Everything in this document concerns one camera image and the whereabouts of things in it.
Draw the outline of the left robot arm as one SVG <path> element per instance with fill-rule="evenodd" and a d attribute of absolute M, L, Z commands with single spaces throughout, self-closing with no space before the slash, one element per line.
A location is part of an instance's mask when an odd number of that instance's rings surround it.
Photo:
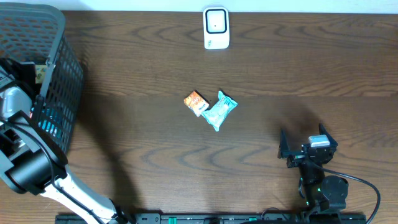
<path fill-rule="evenodd" d="M 97 194 L 69 168 L 65 154 L 77 78 L 49 86 L 36 80 L 36 64 L 1 59 L 1 179 L 13 191 L 41 195 L 68 207 L 87 223 L 135 223 L 111 199 Z"/>

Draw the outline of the yellow snack chip bag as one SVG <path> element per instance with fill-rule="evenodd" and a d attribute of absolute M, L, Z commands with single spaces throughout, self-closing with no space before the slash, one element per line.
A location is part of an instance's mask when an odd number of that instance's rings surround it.
<path fill-rule="evenodd" d="M 35 65 L 35 83 L 43 84 L 47 71 L 46 65 Z"/>

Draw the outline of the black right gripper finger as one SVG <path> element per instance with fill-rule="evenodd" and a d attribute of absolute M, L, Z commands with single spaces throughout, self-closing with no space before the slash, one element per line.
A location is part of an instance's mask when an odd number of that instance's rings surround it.
<path fill-rule="evenodd" d="M 326 130 L 326 127 L 322 125 L 321 123 L 318 125 L 319 129 L 319 135 L 326 135 L 330 141 L 330 146 L 329 147 L 318 147 L 318 148 L 328 148 L 331 152 L 336 152 L 338 143 L 337 141 L 331 136 L 331 134 Z"/>
<path fill-rule="evenodd" d="M 288 158 L 289 156 L 290 156 L 289 145 L 287 142 L 286 134 L 285 134 L 284 130 L 282 129 L 280 131 L 280 143 L 279 143 L 279 150 L 278 150 L 277 157 L 279 159 L 285 159 L 285 158 Z"/>

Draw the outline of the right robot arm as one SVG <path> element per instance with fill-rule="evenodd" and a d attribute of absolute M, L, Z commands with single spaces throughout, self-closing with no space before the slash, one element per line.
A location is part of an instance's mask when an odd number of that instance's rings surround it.
<path fill-rule="evenodd" d="M 319 134 L 310 136 L 301 150 L 289 148 L 287 135 L 280 133 L 277 157 L 287 160 L 288 168 L 298 168 L 300 181 L 298 191 L 307 202 L 306 210 L 300 213 L 304 223 L 342 223 L 341 211 L 346 208 L 348 181 L 336 175 L 325 175 L 323 165 L 333 158 L 338 143 L 322 124 Z"/>

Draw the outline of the teal mouthwash bottle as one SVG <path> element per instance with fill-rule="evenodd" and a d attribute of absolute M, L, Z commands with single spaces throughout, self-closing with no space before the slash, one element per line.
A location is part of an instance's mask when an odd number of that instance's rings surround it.
<path fill-rule="evenodd" d="M 62 115 L 56 109 L 43 109 L 42 113 L 45 115 L 38 123 L 39 127 L 48 132 L 51 136 L 60 139 L 62 135 Z"/>

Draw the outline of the mint green wipes packet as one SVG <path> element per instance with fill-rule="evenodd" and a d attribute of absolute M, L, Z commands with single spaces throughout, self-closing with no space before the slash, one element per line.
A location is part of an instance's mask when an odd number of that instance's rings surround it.
<path fill-rule="evenodd" d="M 209 110 L 202 112 L 202 116 L 206 119 L 216 132 L 220 130 L 221 125 L 225 121 L 229 113 L 237 107 L 238 103 L 230 96 L 224 94 L 222 90 L 218 91 L 218 101 Z"/>

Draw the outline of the small orange snack packet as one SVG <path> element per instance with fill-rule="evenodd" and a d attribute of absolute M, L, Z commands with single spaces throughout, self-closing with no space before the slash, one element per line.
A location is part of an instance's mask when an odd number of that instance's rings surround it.
<path fill-rule="evenodd" d="M 184 100 L 184 104 L 197 116 L 200 117 L 202 112 L 210 106 L 199 92 L 193 90 Z"/>

